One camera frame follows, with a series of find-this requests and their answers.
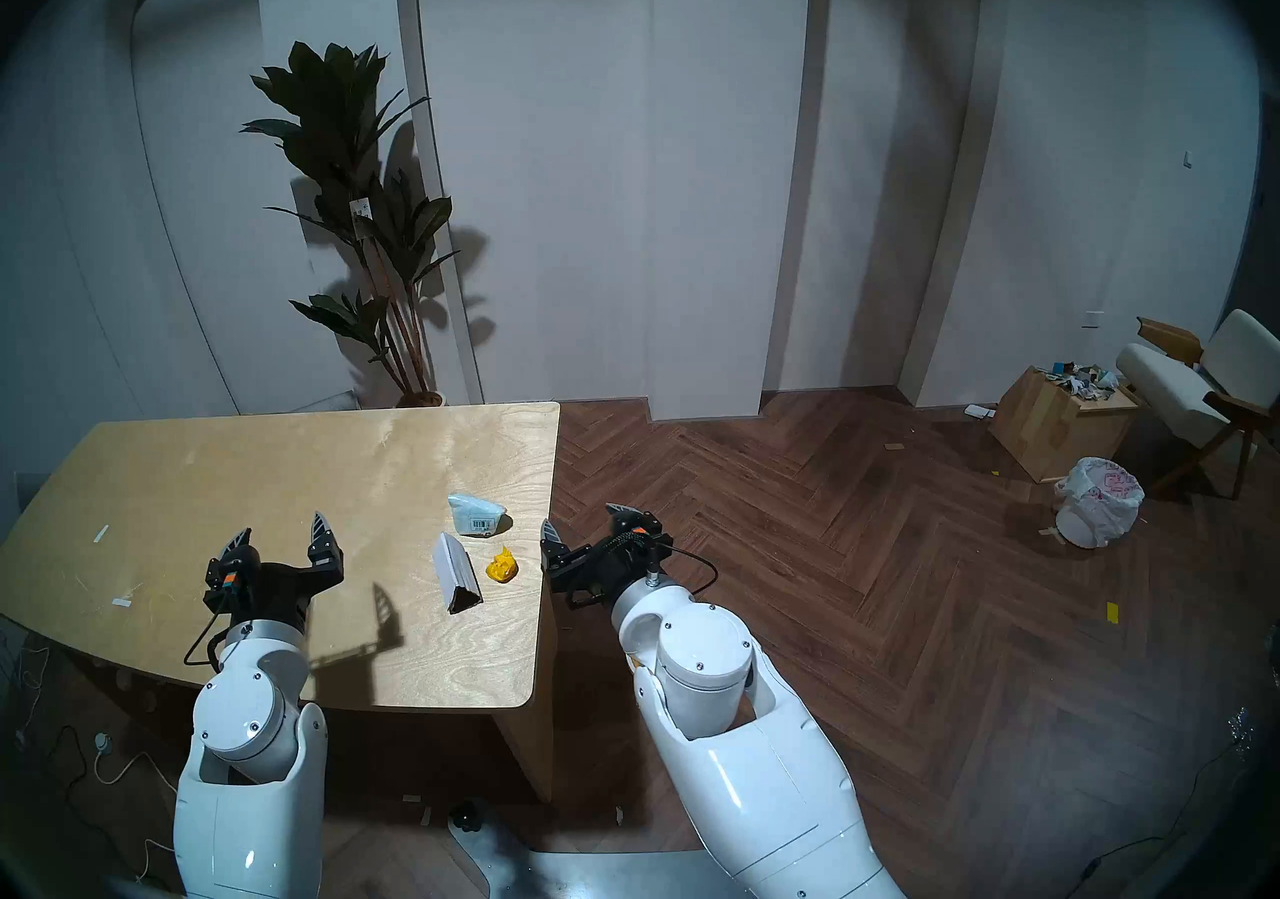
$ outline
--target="wooden table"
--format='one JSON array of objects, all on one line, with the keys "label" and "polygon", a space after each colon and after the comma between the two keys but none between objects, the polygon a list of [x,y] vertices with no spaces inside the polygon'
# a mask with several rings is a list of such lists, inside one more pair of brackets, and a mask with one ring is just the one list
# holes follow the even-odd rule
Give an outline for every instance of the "wooden table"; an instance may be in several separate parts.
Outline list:
[{"label": "wooden table", "polygon": [[1123,388],[1082,400],[1029,368],[1000,400],[991,433],[1036,482],[1056,482],[1080,458],[1110,458],[1140,409]]},{"label": "wooden table", "polygon": [[[556,626],[540,570],[558,403],[99,424],[0,548],[0,611],[127,668],[196,685],[205,567],[243,526],[264,561],[306,566],[329,517],[346,579],[311,603],[303,692],[323,707],[492,713],[534,789],[552,786]],[[445,612],[431,561],[445,496],[507,507],[462,538],[484,602]],[[506,585],[484,569],[507,546]],[[128,606],[113,603],[127,599]]]}]

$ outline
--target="wooden chair leg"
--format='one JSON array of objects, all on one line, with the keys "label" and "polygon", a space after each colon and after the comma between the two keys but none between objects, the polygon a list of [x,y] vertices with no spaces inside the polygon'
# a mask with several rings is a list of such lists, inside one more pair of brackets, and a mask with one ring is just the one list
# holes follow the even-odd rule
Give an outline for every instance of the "wooden chair leg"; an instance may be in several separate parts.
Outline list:
[{"label": "wooden chair leg", "polygon": [[1249,464],[1249,446],[1253,443],[1253,429],[1244,432],[1244,443],[1240,446],[1240,464],[1235,467],[1235,488],[1231,489],[1231,498],[1240,498],[1240,487],[1244,485],[1244,467]]},{"label": "wooden chair leg", "polygon": [[1156,479],[1156,482],[1152,483],[1152,487],[1148,492],[1157,493],[1161,489],[1172,485],[1175,482],[1183,478],[1183,475],[1185,475],[1188,471],[1199,465],[1201,461],[1203,461],[1215,451],[1217,451],[1220,447],[1222,447],[1222,444],[1226,443],[1226,439],[1231,434],[1234,434],[1238,429],[1239,428],[1236,428],[1235,424],[1228,424],[1226,426],[1224,426],[1221,430],[1217,432],[1217,434],[1213,437],[1212,441],[1210,441],[1204,447],[1202,447],[1199,451],[1197,451],[1194,455],[1187,458],[1187,461],[1184,461],[1176,469],[1170,471],[1167,475],[1161,475],[1158,479]]}]

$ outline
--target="light blue package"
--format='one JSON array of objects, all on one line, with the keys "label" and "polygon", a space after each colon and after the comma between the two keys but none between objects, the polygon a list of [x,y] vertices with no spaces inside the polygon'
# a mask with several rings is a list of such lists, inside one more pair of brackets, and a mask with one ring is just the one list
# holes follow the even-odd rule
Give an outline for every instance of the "light blue package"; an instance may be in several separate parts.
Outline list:
[{"label": "light blue package", "polygon": [[453,529],[460,534],[472,537],[497,534],[498,520],[507,512],[506,506],[492,503],[477,496],[467,496],[465,492],[451,493],[449,506],[453,508]]}]

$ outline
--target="yellow plastic toy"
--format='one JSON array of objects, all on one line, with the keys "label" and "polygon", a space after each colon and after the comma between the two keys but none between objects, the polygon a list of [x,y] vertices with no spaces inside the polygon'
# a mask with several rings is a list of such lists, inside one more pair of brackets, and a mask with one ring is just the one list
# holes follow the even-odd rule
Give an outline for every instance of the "yellow plastic toy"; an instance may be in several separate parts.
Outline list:
[{"label": "yellow plastic toy", "polygon": [[489,562],[484,574],[494,581],[511,581],[516,578],[516,556],[503,548],[498,552],[498,557]]}]

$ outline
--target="potted plant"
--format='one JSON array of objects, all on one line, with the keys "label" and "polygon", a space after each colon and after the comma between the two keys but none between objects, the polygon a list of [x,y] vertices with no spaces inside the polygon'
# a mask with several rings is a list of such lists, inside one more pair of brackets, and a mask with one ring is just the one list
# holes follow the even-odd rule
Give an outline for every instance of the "potted plant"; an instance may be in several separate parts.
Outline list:
[{"label": "potted plant", "polygon": [[378,141],[417,102],[387,117],[399,95],[375,109],[378,79],[387,56],[376,45],[353,54],[329,45],[321,59],[301,41],[289,53],[289,67],[264,68],[253,85],[293,120],[251,120],[243,133],[276,138],[284,156],[320,187],[315,216],[287,213],[321,227],[349,247],[364,271],[369,298],[356,292],[310,296],[308,304],[291,300],[310,320],[324,324],[374,352],[401,391],[398,406],[440,406],[444,400],[434,387],[434,369],[426,347],[426,332],[419,311],[422,279],[457,252],[431,259],[435,232],[449,219],[453,204],[447,196],[415,201],[408,179],[397,172],[389,184],[378,177]]}]

